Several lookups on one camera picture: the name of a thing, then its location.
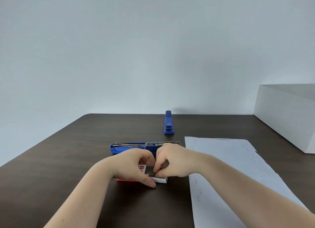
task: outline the white box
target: white box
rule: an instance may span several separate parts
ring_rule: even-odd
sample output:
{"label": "white box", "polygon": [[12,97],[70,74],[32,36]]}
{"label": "white box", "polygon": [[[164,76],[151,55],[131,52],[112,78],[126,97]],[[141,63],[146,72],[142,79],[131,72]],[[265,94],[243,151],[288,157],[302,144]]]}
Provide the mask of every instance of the white box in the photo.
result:
{"label": "white box", "polygon": [[303,152],[315,154],[315,84],[260,85],[254,115]]}

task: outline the white wall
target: white wall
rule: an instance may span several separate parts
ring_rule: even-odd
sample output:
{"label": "white wall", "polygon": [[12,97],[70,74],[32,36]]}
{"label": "white wall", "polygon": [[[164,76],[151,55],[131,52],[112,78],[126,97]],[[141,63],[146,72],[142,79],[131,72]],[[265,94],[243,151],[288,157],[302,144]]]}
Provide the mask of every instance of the white wall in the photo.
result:
{"label": "white wall", "polygon": [[315,82],[314,0],[0,0],[0,165],[86,113],[252,114]]}

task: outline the dark wooden table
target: dark wooden table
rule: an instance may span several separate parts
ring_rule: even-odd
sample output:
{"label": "dark wooden table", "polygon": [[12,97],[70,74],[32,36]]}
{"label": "dark wooden table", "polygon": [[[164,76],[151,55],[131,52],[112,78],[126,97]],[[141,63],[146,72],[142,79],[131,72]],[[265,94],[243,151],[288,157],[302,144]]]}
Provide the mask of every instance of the dark wooden table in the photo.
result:
{"label": "dark wooden table", "polygon": [[[184,136],[247,139],[315,212],[315,156],[303,154],[252,115],[88,114],[0,168],[0,227],[43,227],[113,142],[180,141]],[[151,189],[112,180],[98,227],[194,227],[188,177]]]}

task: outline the stapler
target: stapler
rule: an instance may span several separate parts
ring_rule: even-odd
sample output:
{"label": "stapler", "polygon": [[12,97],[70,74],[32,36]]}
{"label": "stapler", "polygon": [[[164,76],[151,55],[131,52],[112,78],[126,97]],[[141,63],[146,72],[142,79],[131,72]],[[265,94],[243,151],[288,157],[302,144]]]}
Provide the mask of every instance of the stapler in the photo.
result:
{"label": "stapler", "polygon": [[165,112],[164,135],[174,135],[172,112],[169,110]]}
{"label": "stapler", "polygon": [[[131,148],[146,149],[156,156],[157,149],[166,142],[127,142],[127,143],[113,143],[110,147],[113,154],[118,154]],[[179,142],[167,142],[180,145]]]}

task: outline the paper sheet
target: paper sheet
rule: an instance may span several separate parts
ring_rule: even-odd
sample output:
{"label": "paper sheet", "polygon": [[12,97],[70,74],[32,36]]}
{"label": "paper sheet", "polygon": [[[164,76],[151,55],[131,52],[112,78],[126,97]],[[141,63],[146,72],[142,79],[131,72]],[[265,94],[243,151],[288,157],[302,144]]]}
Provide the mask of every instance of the paper sheet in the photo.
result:
{"label": "paper sheet", "polygon": [[[211,154],[221,159],[247,176],[305,207],[247,140],[185,137],[185,144],[191,150]],[[189,183],[195,228],[246,228],[200,174],[189,175]]]}

